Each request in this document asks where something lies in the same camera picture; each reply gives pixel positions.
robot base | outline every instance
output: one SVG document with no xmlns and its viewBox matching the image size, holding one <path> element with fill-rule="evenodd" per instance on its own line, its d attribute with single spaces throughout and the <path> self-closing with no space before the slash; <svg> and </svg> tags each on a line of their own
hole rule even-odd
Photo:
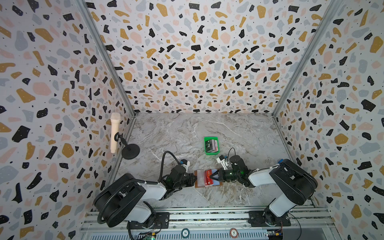
<svg viewBox="0 0 384 240">
<path fill-rule="evenodd" d="M 248 223 L 250 223 L 252 227 L 271 227 L 265 222 L 264 215 L 265 211 L 249 211 Z M 291 225 L 291 221 L 289 220 L 287 213 L 281 217 L 275 217 L 276 227 L 281 226 L 280 221 L 283 223 L 283 227 L 288 227 Z"/>
<path fill-rule="evenodd" d="M 169 225 L 169 212 L 157 212 L 155 216 L 156 221 L 156 229 L 167 229 Z M 130 224 L 131 229 L 152 229 L 153 226 L 149 226 L 149 228 L 144 228 L 142 223 L 138 223 L 136 221 L 128 222 Z"/>
</svg>

black paint spot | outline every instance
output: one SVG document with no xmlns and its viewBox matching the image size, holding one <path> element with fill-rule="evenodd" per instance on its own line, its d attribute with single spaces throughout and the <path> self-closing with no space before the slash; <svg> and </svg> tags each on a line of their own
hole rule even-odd
<svg viewBox="0 0 384 240">
<path fill-rule="evenodd" d="M 199 50 L 201 50 L 201 47 L 200 47 L 200 45 L 193 45 L 193 46 L 191 46 L 191 49 L 194 51 L 199 51 Z"/>
<path fill-rule="evenodd" d="M 117 7 L 116 0 L 110 1 L 109 3 L 107 3 L 107 6 L 108 7 Z"/>
<path fill-rule="evenodd" d="M 12 137 L 12 141 L 20 142 L 24 138 L 27 138 L 28 137 L 28 133 L 29 133 L 30 130 L 31 130 L 30 128 L 27 128 L 27 127 L 25 127 L 23 125 L 20 126 L 19 129 L 17 129 L 17 131 L 14 134 L 14 136 Z"/>
<path fill-rule="evenodd" d="M 16 196 L 12 199 L 12 201 L 16 201 L 17 203 L 21 203 L 23 201 L 22 192 L 20 190 L 20 183 L 16 184 Z"/>
<path fill-rule="evenodd" d="M 115 48 L 113 47 L 113 45 L 106 45 L 105 48 L 106 48 L 108 51 L 110 51 L 110 52 L 112 52 L 113 50 L 115 50 Z"/>
<path fill-rule="evenodd" d="M 47 158 L 49 158 L 49 159 L 52 159 L 52 157 L 53 157 L 53 155 L 55 154 L 56 150 L 57 150 L 57 147 L 53 146 L 53 147 L 51 148 L 51 150 L 49 151 L 49 153 L 48 153 L 45 157 L 47 157 Z"/>
<path fill-rule="evenodd" d="M 49 215 L 49 212 L 46 212 L 46 213 L 41 215 L 40 219 L 44 220 L 44 219 L 46 219 L 48 217 L 48 215 Z"/>
<path fill-rule="evenodd" d="M 34 187 L 37 186 L 37 184 L 39 184 L 39 182 L 43 180 L 41 178 L 41 172 L 38 172 L 35 176 L 35 178 L 32 180 L 32 182 L 26 187 L 27 189 L 32 189 Z"/>
<path fill-rule="evenodd" d="M 63 15 L 63 17 L 64 17 L 65 21 L 74 20 L 74 18 L 73 18 L 71 13 Z"/>
<path fill-rule="evenodd" d="M 363 106 L 363 109 L 365 110 L 368 110 L 370 112 L 372 112 L 372 110 L 376 107 L 375 104 L 371 103 L 370 101 L 368 101 L 367 99 L 364 99 L 361 101 L 361 104 Z"/>
<path fill-rule="evenodd" d="M 197 3 L 190 3 L 190 4 L 189 4 L 189 9 L 200 10 L 200 4 L 197 4 Z"/>
<path fill-rule="evenodd" d="M 43 110 L 39 110 L 36 113 L 37 118 L 42 118 L 48 115 L 48 108 L 44 108 Z"/>
<path fill-rule="evenodd" d="M 97 62 L 97 57 L 95 55 L 93 55 L 90 62 L 91 62 L 91 64 L 95 64 Z"/>
<path fill-rule="evenodd" d="M 83 175 L 84 171 L 85 171 L 85 169 L 84 169 L 84 168 L 81 168 L 79 174 L 77 175 L 77 178 L 78 178 L 78 179 L 81 178 L 81 176 Z"/>
<path fill-rule="evenodd" d="M 281 52 L 281 51 L 284 51 L 284 46 L 280 46 L 280 47 L 275 47 L 275 51 L 276 52 Z"/>
<path fill-rule="evenodd" d="M 36 9 L 39 8 L 39 2 L 35 1 L 35 0 L 27 0 L 28 3 L 29 3 L 29 6 L 31 7 L 32 11 L 34 13 L 36 13 Z"/>
<path fill-rule="evenodd" d="M 32 209 L 25 211 L 23 213 L 23 216 L 24 216 L 24 225 L 31 223 L 32 222 Z"/>
<path fill-rule="evenodd" d="M 51 195 L 49 195 L 49 198 L 52 199 L 54 202 L 57 202 L 57 197 L 59 196 L 59 190 L 51 193 Z"/>
<path fill-rule="evenodd" d="M 339 63 L 340 63 L 340 66 L 344 65 L 345 61 L 347 60 L 347 56 L 343 57 Z"/>
<path fill-rule="evenodd" d="M 333 23 L 337 24 L 337 25 L 340 25 L 343 21 L 344 21 L 344 19 L 336 19 L 336 20 L 333 21 Z"/>
<path fill-rule="evenodd" d="M 22 16 L 23 15 L 23 11 L 21 11 L 18 7 L 16 7 L 15 5 L 12 6 L 12 11 L 14 11 L 17 15 L 19 16 Z"/>
</svg>

black flexible hose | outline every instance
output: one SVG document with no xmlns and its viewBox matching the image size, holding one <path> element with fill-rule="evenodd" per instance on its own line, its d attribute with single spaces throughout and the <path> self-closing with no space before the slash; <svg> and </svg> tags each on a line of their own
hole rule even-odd
<svg viewBox="0 0 384 240">
<path fill-rule="evenodd" d="M 158 182 L 160 182 L 163 178 L 163 167 L 164 167 L 164 159 L 166 157 L 166 154 L 169 153 L 177 162 L 177 164 L 180 164 L 180 162 L 178 161 L 178 159 L 175 157 L 175 155 L 173 155 L 173 153 L 171 153 L 170 151 L 165 151 L 164 154 L 163 154 L 163 157 L 161 159 L 161 167 L 160 167 L 160 177 L 159 179 L 157 180 Z"/>
<path fill-rule="evenodd" d="M 103 213 L 105 211 L 105 209 L 107 208 L 109 202 L 112 200 L 113 197 L 115 197 L 123 188 L 127 187 L 129 184 L 132 184 L 132 183 L 135 183 L 135 182 L 139 182 L 139 183 L 148 183 L 148 184 L 158 184 L 158 182 L 153 182 L 153 181 L 144 181 L 144 180 L 140 180 L 140 179 L 131 179 L 127 182 L 125 182 L 124 184 L 120 185 L 113 193 L 112 195 L 105 201 L 103 207 L 100 209 L 99 211 L 99 215 L 97 215 L 97 222 L 99 224 L 103 224 L 106 222 L 106 220 L 103 220 L 102 217 L 103 217 Z"/>
</svg>

gray spot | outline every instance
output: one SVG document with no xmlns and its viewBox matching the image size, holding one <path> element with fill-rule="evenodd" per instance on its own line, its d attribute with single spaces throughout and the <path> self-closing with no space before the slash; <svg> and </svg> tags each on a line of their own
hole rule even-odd
<svg viewBox="0 0 384 240">
<path fill-rule="evenodd" d="M 243 5 L 241 5 L 240 7 L 238 7 L 238 8 L 236 9 L 236 12 L 237 12 L 237 13 L 243 13 L 243 12 L 245 12 L 245 11 L 247 10 L 248 5 L 249 5 L 249 2 L 245 2 Z"/>
<path fill-rule="evenodd" d="M 210 45 L 210 43 L 209 43 L 209 41 L 208 41 L 208 39 L 205 41 L 205 44 L 203 45 L 204 46 L 204 48 L 206 48 L 206 47 L 208 47 Z"/>
<path fill-rule="evenodd" d="M 365 73 L 365 71 L 367 70 L 367 65 L 368 65 L 368 62 L 366 60 L 360 60 L 359 61 L 359 72 Z"/>
<path fill-rule="evenodd" d="M 34 21 L 37 25 L 41 25 L 43 23 L 36 14 L 32 15 L 32 21 Z"/>
<path fill-rule="evenodd" d="M 55 104 L 55 105 L 59 104 L 59 102 L 60 102 L 60 100 L 57 99 L 57 98 L 51 98 L 51 99 L 48 101 L 48 103 Z"/>
<path fill-rule="evenodd" d="M 359 149 L 363 154 L 367 154 L 367 153 L 379 150 L 380 145 L 377 142 L 374 142 L 374 143 L 366 142 L 363 145 L 361 145 Z"/>
<path fill-rule="evenodd" d="M 356 62 L 356 56 L 355 56 L 355 53 L 352 53 L 351 57 L 349 58 L 349 62 L 350 62 L 350 63 L 354 63 L 354 62 Z"/>
<path fill-rule="evenodd" d="M 191 27 L 191 21 L 189 21 L 189 19 L 184 18 L 184 25 L 187 26 L 187 28 L 188 28 L 190 31 L 192 30 L 192 27 Z"/>
<path fill-rule="evenodd" d="M 70 39 L 72 40 L 72 42 L 75 42 L 75 43 L 78 43 L 78 44 L 81 45 L 80 41 L 77 40 L 77 36 L 76 35 L 70 33 Z"/>
<path fill-rule="evenodd" d="M 215 63 L 215 71 L 220 70 L 220 68 L 221 68 L 221 61 L 218 60 L 217 63 Z"/>
<path fill-rule="evenodd" d="M 343 224 L 343 226 L 345 228 L 348 227 L 349 220 L 347 218 L 347 215 L 345 215 L 344 213 L 342 213 L 342 215 L 341 215 L 341 223 Z"/>
<path fill-rule="evenodd" d="M 68 57 L 71 56 L 69 52 L 65 51 L 65 50 L 62 49 L 62 48 L 59 48 L 59 49 L 57 50 L 56 54 L 59 55 L 59 56 L 62 56 L 63 58 L 68 58 Z"/>
<path fill-rule="evenodd" d="M 63 205 L 62 202 L 57 202 L 57 203 L 55 204 L 55 210 L 60 209 L 62 205 Z"/>
<path fill-rule="evenodd" d="M 45 137 L 38 136 L 39 139 L 37 139 L 35 142 L 44 142 Z"/>
<path fill-rule="evenodd" d="M 164 24 L 163 27 L 164 27 L 169 33 L 174 33 L 174 32 L 175 32 L 175 30 L 173 29 L 173 27 L 172 27 L 169 23 Z"/>
<path fill-rule="evenodd" d="M 63 121 L 64 121 L 64 127 L 66 127 L 69 131 L 72 131 L 74 128 L 74 124 L 72 120 L 68 117 L 68 115 L 65 115 L 63 117 Z"/>
<path fill-rule="evenodd" d="M 9 95 L 8 97 L 5 98 L 5 100 L 7 100 L 10 103 L 13 103 L 16 99 L 12 95 Z"/>
<path fill-rule="evenodd" d="M 24 38 L 23 32 L 22 31 L 17 31 L 16 32 L 16 41 L 15 41 L 15 48 L 18 51 L 23 51 L 28 47 L 28 42 Z"/>
<path fill-rule="evenodd" d="M 355 148 L 355 149 L 353 149 L 352 151 L 349 152 L 349 155 L 350 155 L 350 156 L 355 156 L 356 153 L 357 153 L 357 151 L 358 151 L 358 150 Z"/>
<path fill-rule="evenodd" d="M 335 203 L 335 208 L 336 208 L 337 210 L 340 210 L 340 203 L 339 203 L 339 200 L 336 201 L 336 203 Z"/>
<path fill-rule="evenodd" d="M 160 31 L 161 27 L 155 23 L 152 23 L 153 27 L 157 30 Z"/>
<path fill-rule="evenodd" d="M 265 33 L 265 30 L 264 30 L 263 25 L 257 25 L 257 26 L 256 26 L 256 29 L 257 29 L 257 32 L 258 32 L 259 34 L 261 34 L 261 35 Z"/>
<path fill-rule="evenodd" d="M 89 75 L 88 74 L 83 74 L 81 76 L 81 82 L 84 83 L 84 84 L 90 84 L 91 83 L 91 79 L 89 78 Z"/>
<path fill-rule="evenodd" d="M 367 31 L 369 31 L 369 28 L 363 28 L 363 29 L 359 29 L 359 30 L 356 30 L 352 33 L 352 36 L 354 38 L 360 38 L 362 37 Z"/>
<path fill-rule="evenodd" d="M 83 185 L 83 189 L 86 190 L 86 189 L 89 188 L 90 186 L 92 186 L 92 184 L 89 183 L 89 182 L 87 182 L 86 184 Z"/>
<path fill-rule="evenodd" d="M 7 140 L 6 138 L 4 137 L 0 137 L 0 150 L 3 149 L 2 148 L 2 139 L 5 139 Z M 11 181 L 12 179 L 14 179 L 16 177 L 16 175 L 19 173 L 19 171 L 17 171 L 14 167 L 12 166 L 5 166 L 5 167 L 2 167 L 0 168 L 0 184 L 3 184 L 4 182 L 9 182 Z"/>
<path fill-rule="evenodd" d="M 173 50 L 171 52 L 171 56 L 174 57 L 176 60 L 180 60 L 181 54 L 178 51 Z"/>
<path fill-rule="evenodd" d="M 345 186 L 343 183 L 338 182 L 338 184 L 339 184 L 340 189 L 341 189 L 343 192 L 352 192 L 352 190 L 351 190 L 349 187 Z"/>
<path fill-rule="evenodd" d="M 13 212 L 13 216 L 14 216 L 16 219 L 19 219 L 21 212 L 22 212 L 22 208 L 21 208 L 21 207 L 18 207 L 18 208 Z"/>
<path fill-rule="evenodd" d="M 368 94 L 369 94 L 368 90 L 360 90 L 359 91 L 359 96 L 360 97 L 366 97 L 366 96 L 368 96 Z"/>
<path fill-rule="evenodd" d="M 372 215 L 372 212 L 369 209 L 367 209 L 366 207 L 363 209 L 363 213 L 367 217 Z"/>
<path fill-rule="evenodd" d="M 279 22 L 277 23 L 277 27 L 280 29 L 280 32 L 283 31 L 283 26 L 284 26 L 284 25 L 285 25 L 285 24 L 283 23 L 283 21 L 279 20 Z"/>
<path fill-rule="evenodd" d="M 258 60 L 260 60 L 260 58 L 262 57 L 262 53 L 259 52 L 259 51 L 256 51 L 256 52 L 253 53 L 252 57 L 253 57 L 256 61 L 258 61 Z"/>
<path fill-rule="evenodd" d="M 0 86 L 5 87 L 5 83 L 8 82 L 8 78 L 0 78 Z"/>
<path fill-rule="evenodd" d="M 216 23 L 217 22 L 216 19 L 214 19 L 214 18 L 210 18 L 209 20 L 211 21 L 211 23 Z"/>
<path fill-rule="evenodd" d="M 28 111 L 28 110 L 22 110 L 25 115 L 25 120 L 27 122 L 33 122 L 33 115 L 34 112 Z"/>
<path fill-rule="evenodd" d="M 341 89 L 337 91 L 336 93 L 336 100 L 340 103 L 342 100 L 344 100 L 347 97 L 347 93 L 344 89 Z"/>
<path fill-rule="evenodd" d="M 43 193 L 43 192 L 50 192 L 51 191 L 52 184 L 45 184 L 42 188 L 34 192 L 33 194 Z"/>
<path fill-rule="evenodd" d="M 12 226 L 10 226 L 9 227 L 9 230 L 11 230 L 11 231 L 14 231 L 16 228 L 18 228 L 19 227 L 19 222 L 17 222 L 17 223 L 15 223 L 15 224 L 13 224 Z"/>
<path fill-rule="evenodd" d="M 146 9 L 146 0 L 142 0 L 137 6 L 136 6 L 136 11 L 138 12 L 144 12 Z"/>
<path fill-rule="evenodd" d="M 78 206 L 74 212 L 74 215 L 78 215 L 84 209 L 84 206 L 85 204 L 81 204 L 80 206 Z"/>
</svg>

green tray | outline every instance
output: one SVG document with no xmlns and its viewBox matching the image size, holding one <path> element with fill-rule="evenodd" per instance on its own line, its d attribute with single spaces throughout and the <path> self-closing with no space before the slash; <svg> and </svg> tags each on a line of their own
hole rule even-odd
<svg viewBox="0 0 384 240">
<path fill-rule="evenodd" d="M 217 148 L 218 148 L 217 152 L 207 152 L 207 150 L 205 149 L 205 142 L 211 139 L 217 140 Z M 204 137 L 204 151 L 206 155 L 218 155 L 220 153 L 220 145 L 218 143 L 217 137 Z"/>
</svg>

